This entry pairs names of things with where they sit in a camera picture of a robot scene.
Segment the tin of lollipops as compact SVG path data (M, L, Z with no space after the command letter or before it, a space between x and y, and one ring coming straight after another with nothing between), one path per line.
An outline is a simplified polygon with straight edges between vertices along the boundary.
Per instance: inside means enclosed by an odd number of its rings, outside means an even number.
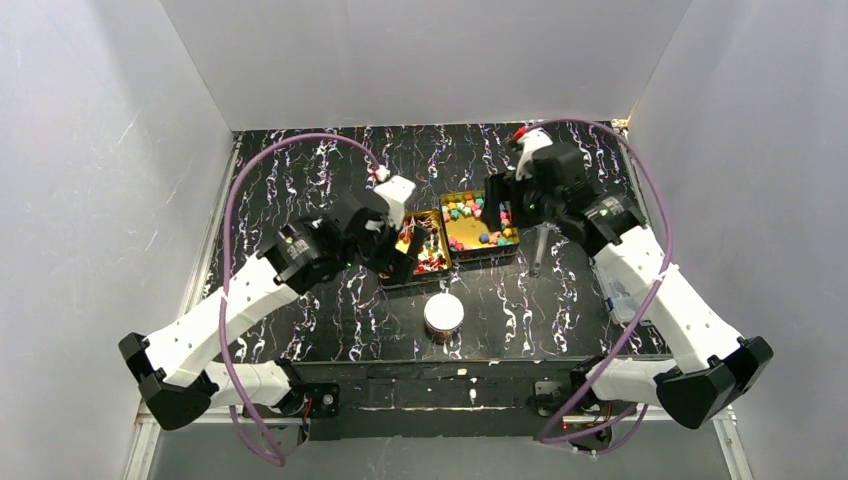
M380 274L378 284L385 290L435 282L444 278L452 268L441 211L430 209L407 213L404 217L403 230L396 242L396 248L399 251L408 252L414 227L419 227L425 232L422 248L417 254L418 265L411 278L405 283L391 280L386 275Z

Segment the clear plastic scoop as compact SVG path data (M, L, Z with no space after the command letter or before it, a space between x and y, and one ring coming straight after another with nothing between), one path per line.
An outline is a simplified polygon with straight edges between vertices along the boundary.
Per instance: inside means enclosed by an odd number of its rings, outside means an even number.
M548 238L553 226L550 223L542 223L535 227L536 242L534 246L534 255L529 263L529 275L538 277L541 273L542 262L547 251Z

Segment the round white jar lid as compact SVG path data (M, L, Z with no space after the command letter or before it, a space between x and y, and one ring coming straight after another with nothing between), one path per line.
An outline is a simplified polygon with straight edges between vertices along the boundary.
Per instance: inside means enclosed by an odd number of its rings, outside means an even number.
M432 296L424 306L425 326L433 335L450 336L464 320L465 310L458 297L449 293Z

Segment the tin of star candies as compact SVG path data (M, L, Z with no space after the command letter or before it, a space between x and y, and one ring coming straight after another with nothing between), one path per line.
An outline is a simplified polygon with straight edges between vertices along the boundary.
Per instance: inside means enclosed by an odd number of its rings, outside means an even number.
M514 256L519 234L513 225L511 205L502 202L495 208L498 223L490 230L483 219L486 206L482 190L443 194L440 207L451 259L458 263Z

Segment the clear round jar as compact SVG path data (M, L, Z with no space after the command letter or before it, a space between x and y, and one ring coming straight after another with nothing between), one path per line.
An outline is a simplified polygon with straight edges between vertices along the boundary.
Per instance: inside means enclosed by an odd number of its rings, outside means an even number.
M446 344L450 342L455 342L459 339L460 330L459 329L451 329L451 330L427 330L428 338L436 344Z

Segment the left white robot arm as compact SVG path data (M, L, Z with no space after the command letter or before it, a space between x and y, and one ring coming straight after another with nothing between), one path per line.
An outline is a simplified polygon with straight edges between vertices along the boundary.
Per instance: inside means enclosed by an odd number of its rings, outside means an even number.
M332 209L282 226L227 285L182 317L152 334L121 339L121 356L161 428L180 429L243 397L280 409L303 396L302 380L283 362L228 367L224 353L264 317L354 265L409 280L426 233L414 228L406 252L396 244L414 191L412 182L400 179L344 193Z

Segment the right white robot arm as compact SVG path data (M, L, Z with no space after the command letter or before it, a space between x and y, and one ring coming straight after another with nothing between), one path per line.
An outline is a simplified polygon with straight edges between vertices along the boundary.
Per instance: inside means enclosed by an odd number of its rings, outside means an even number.
M574 392L543 427L575 406L622 401L663 408L697 429L746 393L773 358L760 336L745 338L716 314L671 262L639 207L603 191L584 170L577 147L529 134L509 141L518 166L489 176L482 218L495 228L505 212L519 229L552 224L578 244L594 267L620 283L640 305L628 326L647 316L669 346L667 361L620 358L613 347L573 369Z

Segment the clear plastic organizer box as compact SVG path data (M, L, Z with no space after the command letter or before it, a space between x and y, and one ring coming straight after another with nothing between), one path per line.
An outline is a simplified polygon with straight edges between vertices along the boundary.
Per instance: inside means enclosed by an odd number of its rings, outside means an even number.
M602 264L593 259L592 269L612 320L617 325L627 326L645 300L653 281L622 261Z

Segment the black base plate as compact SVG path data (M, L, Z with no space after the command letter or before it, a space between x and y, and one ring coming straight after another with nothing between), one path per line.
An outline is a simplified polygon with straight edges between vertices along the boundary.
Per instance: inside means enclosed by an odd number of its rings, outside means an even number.
M573 392L582 358L554 360L297 362L309 384L336 385L335 406L315 422L316 441L433 437L532 437L546 420L531 404Z

